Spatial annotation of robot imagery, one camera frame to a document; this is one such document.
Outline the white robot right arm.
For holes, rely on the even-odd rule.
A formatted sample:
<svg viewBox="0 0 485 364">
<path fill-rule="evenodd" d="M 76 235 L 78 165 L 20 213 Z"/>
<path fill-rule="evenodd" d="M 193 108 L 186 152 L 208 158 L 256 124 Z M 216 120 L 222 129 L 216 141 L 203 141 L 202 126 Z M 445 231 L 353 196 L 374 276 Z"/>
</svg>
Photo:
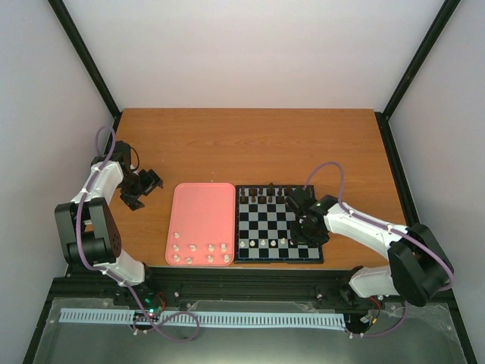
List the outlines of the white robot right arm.
<svg viewBox="0 0 485 364">
<path fill-rule="evenodd" d="M 335 196 L 315 199 L 302 187 L 288 194 L 286 206 L 296 216 L 290 225 L 292 242 L 321 247 L 332 234 L 338 234 L 387 260 L 385 266 L 356 268 L 340 290 L 344 300 L 400 296 L 422 307 L 452 286 L 452 264 L 430 228 L 423 224 L 391 224 L 364 214 Z"/>
</svg>

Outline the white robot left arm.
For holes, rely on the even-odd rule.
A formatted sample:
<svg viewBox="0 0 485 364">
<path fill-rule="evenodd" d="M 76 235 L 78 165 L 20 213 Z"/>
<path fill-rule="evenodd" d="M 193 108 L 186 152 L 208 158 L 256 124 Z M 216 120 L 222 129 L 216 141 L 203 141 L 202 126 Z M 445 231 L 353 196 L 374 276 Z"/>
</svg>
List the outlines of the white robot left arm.
<svg viewBox="0 0 485 364">
<path fill-rule="evenodd" d="M 114 144 L 113 152 L 91 162 L 85 184 L 70 201 L 55 208 L 55 221 L 64 259 L 108 275 L 120 285 L 130 285 L 130 294 L 141 305 L 156 300 L 158 287 L 146 279 L 147 266 L 132 258 L 122 247 L 120 232 L 109 208 L 115 193 L 132 211 L 144 207 L 141 196 L 163 187 L 152 169 L 133 166 L 134 149 L 124 141 Z"/>
</svg>

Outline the black white chessboard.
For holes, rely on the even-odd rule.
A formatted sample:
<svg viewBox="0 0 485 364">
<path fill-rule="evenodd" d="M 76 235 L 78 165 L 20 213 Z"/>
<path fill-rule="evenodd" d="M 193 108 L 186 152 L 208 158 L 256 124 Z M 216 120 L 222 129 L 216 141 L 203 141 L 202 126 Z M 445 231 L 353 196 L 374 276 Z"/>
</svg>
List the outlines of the black white chessboard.
<svg viewBox="0 0 485 364">
<path fill-rule="evenodd" d="M 259 195 L 259 187 L 264 193 Z M 283 188 L 283 195 L 277 196 L 278 189 Z M 251 202 L 249 190 L 255 189 L 255 202 Z M 296 220 L 294 212 L 285 203 L 285 198 L 296 189 L 296 185 L 274 185 L 274 195 L 268 195 L 266 185 L 237 185 L 235 214 L 235 258 L 236 263 L 322 263 L 323 250 L 320 247 L 307 245 L 290 245 L 290 223 Z M 240 190 L 245 191 L 246 201 L 240 202 Z M 265 203 L 259 203 L 259 197 L 264 196 Z M 244 240 L 246 246 L 241 248 L 239 242 Z"/>
</svg>

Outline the pink plastic tray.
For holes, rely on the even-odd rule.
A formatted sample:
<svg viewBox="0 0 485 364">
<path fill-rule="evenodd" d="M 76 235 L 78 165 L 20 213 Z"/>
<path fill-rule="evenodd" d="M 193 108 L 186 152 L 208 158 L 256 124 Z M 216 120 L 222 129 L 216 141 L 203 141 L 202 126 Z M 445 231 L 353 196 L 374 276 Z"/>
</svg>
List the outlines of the pink plastic tray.
<svg viewBox="0 0 485 364">
<path fill-rule="evenodd" d="M 177 267 L 226 267 L 234 259 L 236 188 L 229 183 L 181 183 L 175 187 L 167 233 L 165 260 Z M 221 250 L 221 244 L 227 251 Z M 212 244 L 215 249 L 208 251 Z M 196 251 L 189 246 L 196 245 Z M 174 261 L 174 255 L 180 257 Z M 230 261 L 224 261 L 224 255 Z M 207 261 L 213 256 L 213 262 Z"/>
</svg>

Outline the black aluminium frame rail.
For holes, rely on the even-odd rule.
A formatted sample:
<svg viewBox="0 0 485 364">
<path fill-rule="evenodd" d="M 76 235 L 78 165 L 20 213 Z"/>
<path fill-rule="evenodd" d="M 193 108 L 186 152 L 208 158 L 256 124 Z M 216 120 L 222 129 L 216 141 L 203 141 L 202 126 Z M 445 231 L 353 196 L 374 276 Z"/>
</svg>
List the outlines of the black aluminium frame rail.
<svg viewBox="0 0 485 364">
<path fill-rule="evenodd" d="M 150 268 L 148 280 L 132 290 L 84 268 L 70 267 L 53 280 L 45 300 L 107 299 L 116 306 L 185 310 L 200 300 L 308 302 L 318 309 L 359 312 L 371 299 L 403 301 L 398 293 L 378 288 L 361 298 L 351 291 L 354 270 L 262 268 Z"/>
</svg>

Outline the left black frame post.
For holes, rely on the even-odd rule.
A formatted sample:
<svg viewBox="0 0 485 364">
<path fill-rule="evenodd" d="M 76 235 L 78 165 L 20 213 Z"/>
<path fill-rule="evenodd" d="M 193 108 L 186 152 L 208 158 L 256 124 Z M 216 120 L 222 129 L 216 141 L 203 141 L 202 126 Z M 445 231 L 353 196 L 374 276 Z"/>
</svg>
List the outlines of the left black frame post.
<svg viewBox="0 0 485 364">
<path fill-rule="evenodd" d="M 48 3 L 101 96 L 109 114 L 114 120 L 119 119 L 122 111 L 118 108 L 66 4 L 62 0 L 48 0 Z"/>
</svg>

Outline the black frame post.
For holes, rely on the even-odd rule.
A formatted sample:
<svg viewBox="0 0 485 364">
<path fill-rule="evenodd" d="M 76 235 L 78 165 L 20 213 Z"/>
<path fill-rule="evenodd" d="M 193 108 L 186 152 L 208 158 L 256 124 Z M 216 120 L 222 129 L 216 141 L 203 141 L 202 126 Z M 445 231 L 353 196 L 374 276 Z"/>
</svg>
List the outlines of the black frame post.
<svg viewBox="0 0 485 364">
<path fill-rule="evenodd" d="M 109 114 L 114 120 L 119 119 L 122 111 L 118 108 L 66 4 L 62 0 L 48 0 L 48 3 L 101 96 Z"/>
<path fill-rule="evenodd" d="M 418 46 L 415 54 L 408 64 L 404 74 L 398 82 L 393 94 L 391 95 L 382 114 L 386 121 L 389 121 L 394 112 L 402 101 L 404 95 L 411 86 L 413 79 L 418 74 L 421 66 L 424 64 L 427 56 L 430 54 L 432 48 L 439 39 L 441 33 L 446 28 L 447 23 L 454 14 L 456 8 L 460 4 L 460 0 L 445 0 L 438 10 L 435 18 L 429 26 L 424 38 Z"/>
</svg>

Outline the right black frame post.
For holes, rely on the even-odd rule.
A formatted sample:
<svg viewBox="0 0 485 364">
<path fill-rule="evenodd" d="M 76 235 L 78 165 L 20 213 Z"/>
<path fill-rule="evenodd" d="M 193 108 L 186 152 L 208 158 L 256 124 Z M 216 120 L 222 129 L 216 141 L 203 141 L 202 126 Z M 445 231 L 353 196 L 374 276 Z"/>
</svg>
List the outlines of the right black frame post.
<svg viewBox="0 0 485 364">
<path fill-rule="evenodd" d="M 460 4 L 460 0 L 445 0 L 438 10 L 435 18 L 429 26 L 424 38 L 418 46 L 415 54 L 408 64 L 404 74 L 398 82 L 393 94 L 391 95 L 382 114 L 386 121 L 389 121 L 394 112 L 402 101 L 404 95 L 411 86 L 413 79 L 418 74 L 421 66 L 424 64 L 427 56 L 430 54 L 432 48 L 439 39 L 441 33 L 446 28 L 447 23 L 454 14 L 456 8 Z"/>
</svg>

